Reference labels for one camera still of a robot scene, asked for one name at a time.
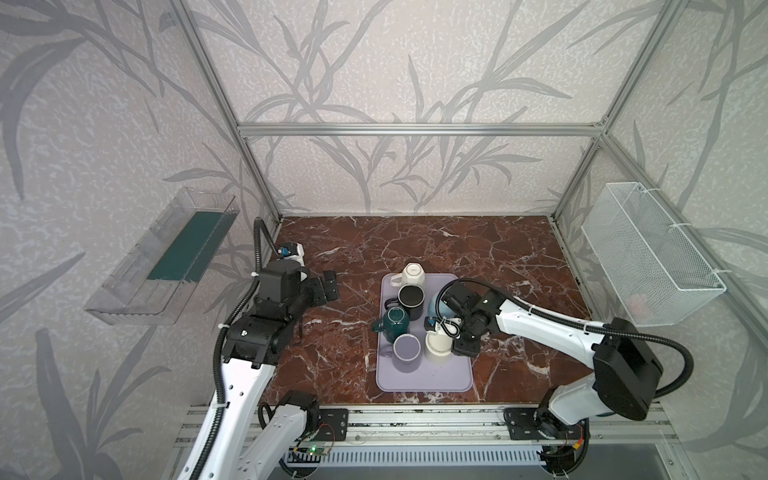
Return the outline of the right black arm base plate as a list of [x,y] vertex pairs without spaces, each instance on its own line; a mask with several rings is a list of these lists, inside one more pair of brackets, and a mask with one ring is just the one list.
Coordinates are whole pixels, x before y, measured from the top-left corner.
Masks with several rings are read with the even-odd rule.
[[544,408],[509,407],[503,410],[503,421],[511,440],[579,440],[586,432],[588,420],[568,425]]

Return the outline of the white mug red interior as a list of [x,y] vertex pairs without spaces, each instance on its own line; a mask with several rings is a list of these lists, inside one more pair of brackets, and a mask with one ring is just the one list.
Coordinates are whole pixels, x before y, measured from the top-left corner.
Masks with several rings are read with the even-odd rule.
[[449,362],[453,358],[453,342],[460,334],[460,326],[456,323],[456,319],[426,317],[424,328],[427,359],[434,365]]

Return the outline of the light blue mug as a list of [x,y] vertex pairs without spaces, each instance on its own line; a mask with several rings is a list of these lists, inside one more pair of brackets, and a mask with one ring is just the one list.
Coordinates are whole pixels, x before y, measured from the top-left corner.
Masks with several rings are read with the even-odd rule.
[[427,301],[427,316],[428,317],[447,317],[450,315],[449,309],[447,306],[438,300],[439,293],[435,293],[428,301]]

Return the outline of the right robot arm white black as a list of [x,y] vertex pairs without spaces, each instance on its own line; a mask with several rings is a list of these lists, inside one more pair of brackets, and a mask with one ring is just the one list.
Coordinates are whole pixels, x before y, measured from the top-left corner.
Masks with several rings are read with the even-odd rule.
[[547,438],[593,416],[615,414],[642,421],[654,400],[684,386],[695,360],[683,344],[641,333],[628,320],[608,323],[580,319],[524,301],[500,287],[473,278],[447,283],[434,300],[447,307],[437,324],[446,327],[452,352],[475,358],[485,335],[521,337],[563,353],[589,375],[551,388],[533,422]]

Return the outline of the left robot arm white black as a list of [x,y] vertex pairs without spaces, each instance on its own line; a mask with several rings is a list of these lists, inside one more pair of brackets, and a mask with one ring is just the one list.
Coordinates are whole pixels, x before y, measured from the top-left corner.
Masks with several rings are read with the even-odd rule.
[[298,256],[271,261],[219,327],[214,394],[182,479],[266,479],[299,440],[319,427],[316,396],[286,394],[250,446],[252,417],[307,310],[339,297],[337,275],[314,277]]

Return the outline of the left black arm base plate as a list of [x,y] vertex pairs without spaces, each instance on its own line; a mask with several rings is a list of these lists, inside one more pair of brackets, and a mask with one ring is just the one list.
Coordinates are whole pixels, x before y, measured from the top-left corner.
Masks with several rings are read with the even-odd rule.
[[311,426],[314,430],[305,438],[313,442],[345,441],[349,427],[349,413],[346,408],[321,408],[319,417]]

